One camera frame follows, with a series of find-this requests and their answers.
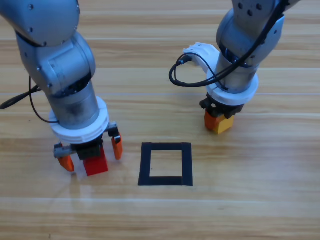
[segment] metal cylinder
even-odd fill
[[[218,63],[216,66],[216,73],[228,68],[232,65],[223,54],[220,54]],[[238,67],[234,72],[229,74],[216,85],[223,91],[231,94],[240,94],[247,90],[258,70],[259,66],[253,67]]]
[[[47,95],[47,98],[59,124],[66,129],[86,128],[97,120],[100,113],[91,81],[76,94],[66,97]]]

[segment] wooden table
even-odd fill
[[[216,46],[231,0],[80,0],[79,32],[97,64],[93,83],[123,136],[121,161],[105,137],[109,172],[75,174],[28,99],[0,111],[1,240],[319,240],[320,2],[288,11],[283,36],[258,71],[260,87],[214,135],[204,88],[168,73],[182,49]],[[204,79],[183,66],[178,77]],[[0,20],[0,101],[28,90],[12,28]],[[34,95],[43,117],[50,110]],[[193,187],[138,186],[142,142],[192,143]],[[152,176],[181,175],[181,153],[154,152]]]

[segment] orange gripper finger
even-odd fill
[[[123,153],[123,147],[122,147],[122,137],[120,135],[120,142],[116,143],[115,138],[112,138],[112,146],[114,151],[115,159],[120,160]]]
[[[68,172],[74,172],[75,166],[72,162],[71,156],[64,156],[58,158],[59,163],[62,167],[64,167]]]

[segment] screw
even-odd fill
[[[262,5],[261,5],[261,4],[257,4],[257,5],[256,5],[256,9],[258,9],[258,10],[261,11],[261,10],[262,10]]]

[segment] white mount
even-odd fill
[[[220,52],[214,46],[206,43],[196,42],[195,45],[184,49],[183,53],[195,53],[200,55],[209,64],[211,69],[216,72]],[[203,71],[206,73],[207,79],[213,77],[212,72],[209,70],[208,66],[201,58],[195,55],[190,56],[192,57],[192,61],[196,65],[200,65],[202,67]],[[221,104],[227,106],[240,106],[248,103],[255,96],[258,87],[259,78],[258,75],[255,74],[250,87],[242,93],[233,94],[225,92],[218,88],[215,83],[208,85],[206,87],[206,90],[214,100],[218,101]]]
[[[98,96],[96,99],[100,113],[96,121],[90,126],[83,129],[70,130],[62,127],[59,125],[59,123],[50,124],[54,134],[59,140],[69,144],[84,144],[97,139],[105,132],[109,124],[107,104]],[[52,110],[49,114],[49,120],[51,122],[57,121],[57,118]]]

